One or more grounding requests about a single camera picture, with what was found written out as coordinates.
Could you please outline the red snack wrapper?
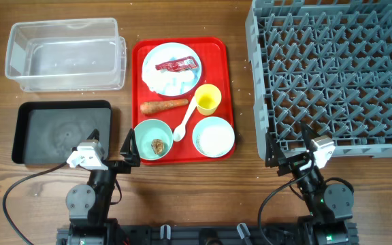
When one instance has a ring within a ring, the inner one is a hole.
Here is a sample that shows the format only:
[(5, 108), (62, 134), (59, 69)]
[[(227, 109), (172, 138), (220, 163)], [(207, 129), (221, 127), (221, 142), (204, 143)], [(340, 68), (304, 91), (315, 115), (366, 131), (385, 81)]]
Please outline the red snack wrapper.
[(176, 59), (172, 61), (167, 61), (155, 65), (156, 70), (166, 70), (170, 72), (181, 72), (186, 70), (197, 69), (199, 64), (193, 56), (187, 56), (181, 59)]

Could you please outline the white rice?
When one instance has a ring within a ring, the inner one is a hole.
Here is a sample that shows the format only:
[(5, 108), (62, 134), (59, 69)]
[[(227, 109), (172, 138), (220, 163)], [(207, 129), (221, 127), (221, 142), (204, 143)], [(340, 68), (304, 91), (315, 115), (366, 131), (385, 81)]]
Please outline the white rice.
[(228, 125), (204, 127), (196, 139), (197, 149), (207, 157), (221, 157), (228, 153), (234, 143), (233, 130)]

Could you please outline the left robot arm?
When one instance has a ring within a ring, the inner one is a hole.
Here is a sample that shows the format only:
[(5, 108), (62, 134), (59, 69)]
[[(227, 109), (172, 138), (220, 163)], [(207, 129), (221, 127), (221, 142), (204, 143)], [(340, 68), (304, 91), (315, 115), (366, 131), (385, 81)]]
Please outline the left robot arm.
[(87, 140), (73, 148), (67, 159), (71, 168), (89, 170), (86, 184), (73, 187), (66, 196), (69, 210), (69, 229), (57, 233), (60, 245), (106, 245), (129, 244), (128, 235), (115, 218), (109, 218), (114, 189), (119, 189), (117, 175), (130, 174), (133, 167), (140, 166), (140, 154), (135, 140), (135, 131), (130, 129), (120, 149), (123, 160), (108, 160), (99, 141), (99, 131), (93, 130)]

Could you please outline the brown food scrap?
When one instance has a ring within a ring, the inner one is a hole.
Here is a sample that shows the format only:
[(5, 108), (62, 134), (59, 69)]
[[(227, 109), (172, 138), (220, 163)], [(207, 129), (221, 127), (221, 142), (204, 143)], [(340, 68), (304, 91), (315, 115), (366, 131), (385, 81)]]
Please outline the brown food scrap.
[(161, 154), (165, 149), (165, 144), (160, 139), (154, 139), (151, 143), (151, 146), (155, 154)]

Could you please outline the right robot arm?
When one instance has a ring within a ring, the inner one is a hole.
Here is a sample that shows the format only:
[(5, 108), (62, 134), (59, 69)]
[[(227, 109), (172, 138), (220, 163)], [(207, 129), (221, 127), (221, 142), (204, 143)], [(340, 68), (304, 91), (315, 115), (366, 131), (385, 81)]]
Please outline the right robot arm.
[(268, 229), (263, 227), (263, 209), (274, 195), (295, 184), (300, 190), (295, 194), (306, 203), (310, 213), (297, 220), (299, 241), (302, 244), (354, 244), (357, 239), (351, 236), (353, 229), (347, 223), (353, 217), (354, 187), (342, 178), (324, 179), (320, 171), (330, 160), (335, 143), (304, 122), (301, 134), (306, 151), (292, 157), (285, 156), (270, 133), (265, 134), (265, 166), (277, 167), (279, 176), (291, 174), (293, 178), (272, 191), (261, 204), (257, 215), (261, 236), (267, 244), (274, 243)]

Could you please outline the orange carrot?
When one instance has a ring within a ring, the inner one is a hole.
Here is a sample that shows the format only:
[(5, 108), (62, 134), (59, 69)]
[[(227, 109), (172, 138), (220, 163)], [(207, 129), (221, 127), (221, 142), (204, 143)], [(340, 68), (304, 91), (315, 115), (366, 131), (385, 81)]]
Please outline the orange carrot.
[(147, 101), (140, 105), (140, 112), (145, 115), (156, 114), (158, 112), (170, 110), (187, 105), (188, 99), (175, 99), (167, 101)]

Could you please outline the green bowl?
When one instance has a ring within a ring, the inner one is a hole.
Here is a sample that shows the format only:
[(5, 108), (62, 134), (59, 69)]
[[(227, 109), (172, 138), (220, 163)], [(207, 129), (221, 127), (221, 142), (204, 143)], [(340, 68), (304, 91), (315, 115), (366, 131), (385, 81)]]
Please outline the green bowl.
[[(144, 120), (134, 128), (134, 131), (137, 148), (143, 160), (159, 160), (172, 149), (174, 143), (172, 130), (162, 120)], [(165, 144), (165, 149), (161, 154), (155, 154), (152, 150), (151, 143), (154, 139), (160, 139)]]

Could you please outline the light blue bowl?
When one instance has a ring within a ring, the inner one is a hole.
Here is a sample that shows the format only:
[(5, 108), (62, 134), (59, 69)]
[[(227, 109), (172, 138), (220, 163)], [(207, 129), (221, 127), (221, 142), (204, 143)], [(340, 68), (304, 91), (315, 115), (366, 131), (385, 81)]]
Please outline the light blue bowl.
[(234, 147), (235, 132), (225, 119), (209, 116), (195, 125), (192, 141), (195, 149), (203, 156), (220, 158)]

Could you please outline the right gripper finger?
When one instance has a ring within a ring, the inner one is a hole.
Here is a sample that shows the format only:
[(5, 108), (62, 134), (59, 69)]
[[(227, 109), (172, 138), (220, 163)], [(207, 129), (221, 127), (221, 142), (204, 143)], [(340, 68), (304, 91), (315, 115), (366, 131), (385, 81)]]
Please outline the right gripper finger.
[(265, 134), (266, 151), (265, 151), (265, 166), (278, 167), (285, 164), (286, 157), (280, 147), (277, 145), (276, 140), (272, 137), (270, 132)]
[(312, 145), (312, 140), (316, 137), (316, 132), (304, 122), (300, 122), (300, 127), (306, 149), (309, 152), (313, 152), (314, 146)]

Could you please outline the yellow plastic cup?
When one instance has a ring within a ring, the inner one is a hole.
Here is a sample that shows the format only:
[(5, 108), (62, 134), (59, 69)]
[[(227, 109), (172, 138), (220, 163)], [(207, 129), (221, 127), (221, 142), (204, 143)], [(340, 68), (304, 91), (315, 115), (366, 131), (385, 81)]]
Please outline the yellow plastic cup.
[(221, 103), (222, 94), (220, 89), (213, 84), (203, 84), (196, 91), (194, 98), (197, 102), (197, 110), (204, 116), (213, 114)]

